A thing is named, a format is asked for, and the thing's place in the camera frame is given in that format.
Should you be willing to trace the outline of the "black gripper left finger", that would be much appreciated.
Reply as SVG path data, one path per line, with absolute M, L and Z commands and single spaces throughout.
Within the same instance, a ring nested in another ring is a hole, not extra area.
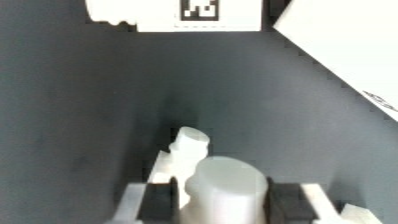
M 176 179 L 128 184 L 111 224 L 180 224 Z

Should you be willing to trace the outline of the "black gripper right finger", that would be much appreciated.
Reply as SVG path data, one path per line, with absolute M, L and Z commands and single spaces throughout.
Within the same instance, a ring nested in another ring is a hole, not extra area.
M 343 224 L 318 183 L 279 183 L 269 179 L 267 224 Z

